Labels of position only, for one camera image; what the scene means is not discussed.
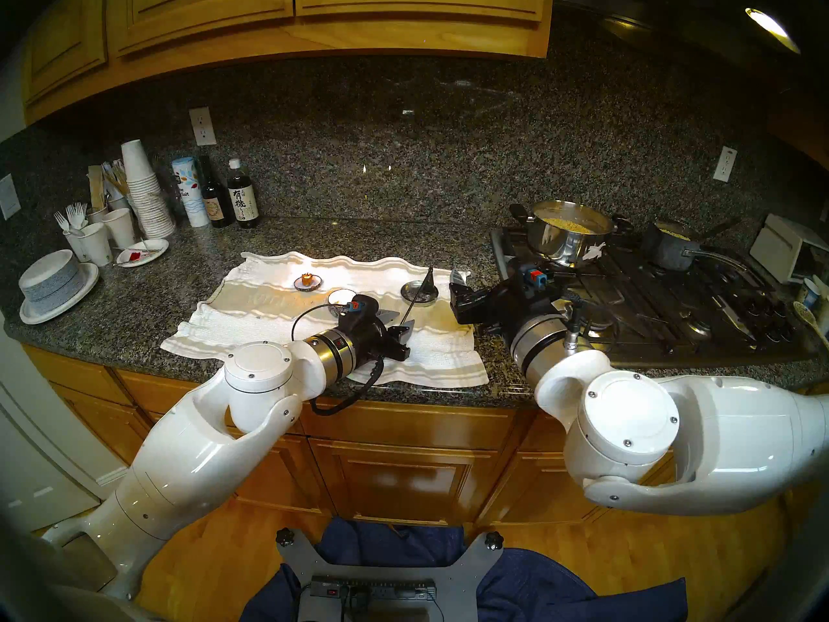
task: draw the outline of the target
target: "gas stove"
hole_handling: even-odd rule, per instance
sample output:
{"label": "gas stove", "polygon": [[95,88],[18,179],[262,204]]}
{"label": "gas stove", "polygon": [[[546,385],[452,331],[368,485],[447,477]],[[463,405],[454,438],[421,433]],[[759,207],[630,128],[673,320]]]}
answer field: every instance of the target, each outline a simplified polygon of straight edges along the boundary
{"label": "gas stove", "polygon": [[614,366],[733,367],[814,356],[791,309],[733,252],[747,272],[700,257],[672,272],[644,258],[639,235],[612,235],[600,258],[574,271],[545,263],[523,229],[493,230],[492,240],[502,280],[512,258],[535,259],[584,301],[583,334]]}

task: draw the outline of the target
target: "soy sauce bottle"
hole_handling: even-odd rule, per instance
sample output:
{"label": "soy sauce bottle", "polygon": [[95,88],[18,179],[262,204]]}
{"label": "soy sauce bottle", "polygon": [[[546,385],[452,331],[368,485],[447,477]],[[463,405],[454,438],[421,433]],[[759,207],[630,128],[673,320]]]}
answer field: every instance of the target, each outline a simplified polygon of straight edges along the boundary
{"label": "soy sauce bottle", "polygon": [[250,177],[242,170],[242,163],[234,157],[229,163],[231,173],[227,177],[227,188],[231,193],[233,212],[242,229],[256,227],[259,223],[259,209],[256,207],[254,188]]}
{"label": "soy sauce bottle", "polygon": [[227,227],[227,225],[232,224],[235,218],[231,194],[213,176],[209,157],[199,156],[198,160],[199,175],[201,176],[201,197],[205,201],[207,217],[210,218],[213,227]]}

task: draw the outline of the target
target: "black saucepan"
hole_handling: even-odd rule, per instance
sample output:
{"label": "black saucepan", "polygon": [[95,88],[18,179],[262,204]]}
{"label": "black saucepan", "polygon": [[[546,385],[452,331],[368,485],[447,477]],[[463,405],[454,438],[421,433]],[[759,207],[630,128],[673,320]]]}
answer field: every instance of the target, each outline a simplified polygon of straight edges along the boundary
{"label": "black saucepan", "polygon": [[681,222],[649,222],[642,237],[642,253],[654,265],[670,271],[687,270],[697,256],[721,260],[738,270],[745,271],[745,265],[739,261],[715,252],[705,251],[700,245],[701,240],[730,229],[742,220],[742,216],[731,218],[699,235]]}

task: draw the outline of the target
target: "stack of paper cups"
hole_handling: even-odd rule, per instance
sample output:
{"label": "stack of paper cups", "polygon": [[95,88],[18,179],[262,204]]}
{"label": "stack of paper cups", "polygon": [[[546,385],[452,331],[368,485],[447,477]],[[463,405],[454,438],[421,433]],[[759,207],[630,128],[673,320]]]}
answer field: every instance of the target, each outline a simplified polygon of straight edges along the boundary
{"label": "stack of paper cups", "polygon": [[148,238],[166,238],[176,230],[176,225],[161,197],[161,187],[141,140],[122,144],[121,154],[123,170],[127,172],[129,204],[135,210],[144,235]]}

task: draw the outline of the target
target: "bottle label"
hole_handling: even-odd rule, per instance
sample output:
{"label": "bottle label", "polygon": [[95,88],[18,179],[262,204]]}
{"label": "bottle label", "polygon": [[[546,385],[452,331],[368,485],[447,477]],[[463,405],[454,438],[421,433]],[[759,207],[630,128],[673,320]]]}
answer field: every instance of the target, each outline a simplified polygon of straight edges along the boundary
{"label": "bottle label", "polygon": [[220,221],[225,217],[225,214],[221,212],[218,198],[205,198],[205,209],[207,210],[207,217],[212,221]]}
{"label": "bottle label", "polygon": [[254,189],[251,186],[231,189],[230,192],[233,201],[233,213],[236,214],[237,221],[252,221],[259,217]]}

